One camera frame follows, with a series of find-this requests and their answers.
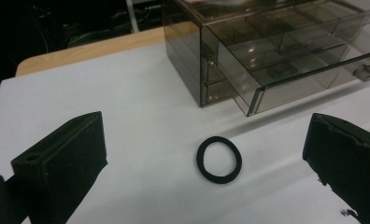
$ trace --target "drawer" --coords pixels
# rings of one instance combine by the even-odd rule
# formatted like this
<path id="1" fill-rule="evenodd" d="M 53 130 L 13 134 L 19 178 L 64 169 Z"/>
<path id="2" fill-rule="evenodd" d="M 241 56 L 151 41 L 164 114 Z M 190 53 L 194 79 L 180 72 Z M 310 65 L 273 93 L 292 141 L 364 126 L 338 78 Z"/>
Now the drawer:
<path id="1" fill-rule="evenodd" d="M 181 15 L 187 18 L 182 23 L 199 28 L 166 39 L 166 45 L 199 36 L 197 48 L 188 44 L 197 58 L 189 68 L 176 68 L 184 81 L 189 73 L 199 78 L 187 86 L 197 85 L 200 106 L 231 96 L 252 116 L 357 78 L 370 79 L 370 0 L 164 0 L 165 8 L 176 13 L 165 11 L 164 27 L 176 27 L 170 18 Z M 186 51 L 168 55 L 174 62 Z"/>

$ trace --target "white table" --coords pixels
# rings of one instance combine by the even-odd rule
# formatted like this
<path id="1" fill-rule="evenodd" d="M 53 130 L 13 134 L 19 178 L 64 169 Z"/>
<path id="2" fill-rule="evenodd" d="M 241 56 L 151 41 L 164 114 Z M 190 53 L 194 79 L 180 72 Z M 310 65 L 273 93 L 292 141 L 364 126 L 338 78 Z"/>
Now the white table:
<path id="1" fill-rule="evenodd" d="M 318 181 L 302 150 L 314 112 L 370 131 L 370 82 L 246 118 L 232 100 L 199 108 L 164 43 L 12 78 L 0 88 L 0 175 L 11 177 L 10 161 L 66 121 L 97 110 L 109 164 L 68 223 L 358 223 L 341 215 L 349 206 Z M 213 135 L 243 158 L 228 185 L 208 182 L 196 166 L 197 148 Z M 228 173 L 231 155 L 211 146 L 206 168 Z"/>

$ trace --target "o-ring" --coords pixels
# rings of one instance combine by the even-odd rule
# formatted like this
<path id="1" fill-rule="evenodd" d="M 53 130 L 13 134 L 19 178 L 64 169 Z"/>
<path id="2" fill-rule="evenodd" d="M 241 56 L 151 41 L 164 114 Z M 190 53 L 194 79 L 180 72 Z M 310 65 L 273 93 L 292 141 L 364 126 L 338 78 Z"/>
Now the o-ring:
<path id="1" fill-rule="evenodd" d="M 217 175 L 212 175 L 209 173 L 206 168 L 205 168 L 205 152 L 207 147 L 216 142 L 221 142 L 228 146 L 235 154 L 235 160 L 236 160 L 236 166 L 235 169 L 228 175 L 225 176 L 217 176 Z M 197 150 L 197 155 L 196 155 L 196 162 L 197 162 L 197 167 L 199 167 L 200 172 L 202 175 L 209 181 L 216 183 L 216 184 L 227 184 L 231 181 L 233 181 L 238 174 L 240 173 L 241 170 L 241 155 L 240 152 L 238 151 L 237 147 L 228 139 L 224 137 L 219 137 L 219 136 L 213 136 L 209 137 L 207 140 L 205 140 L 202 145 L 200 145 L 199 149 Z"/>

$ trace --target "wooden table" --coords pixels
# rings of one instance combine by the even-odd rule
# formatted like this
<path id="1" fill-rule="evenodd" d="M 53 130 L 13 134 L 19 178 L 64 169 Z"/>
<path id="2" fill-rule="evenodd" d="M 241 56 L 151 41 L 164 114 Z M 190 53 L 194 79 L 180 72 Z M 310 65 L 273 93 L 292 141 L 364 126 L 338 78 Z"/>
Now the wooden table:
<path id="1" fill-rule="evenodd" d="M 72 49 L 38 55 L 20 63 L 16 77 L 161 42 L 164 42 L 163 27 L 137 34 L 119 36 Z"/>

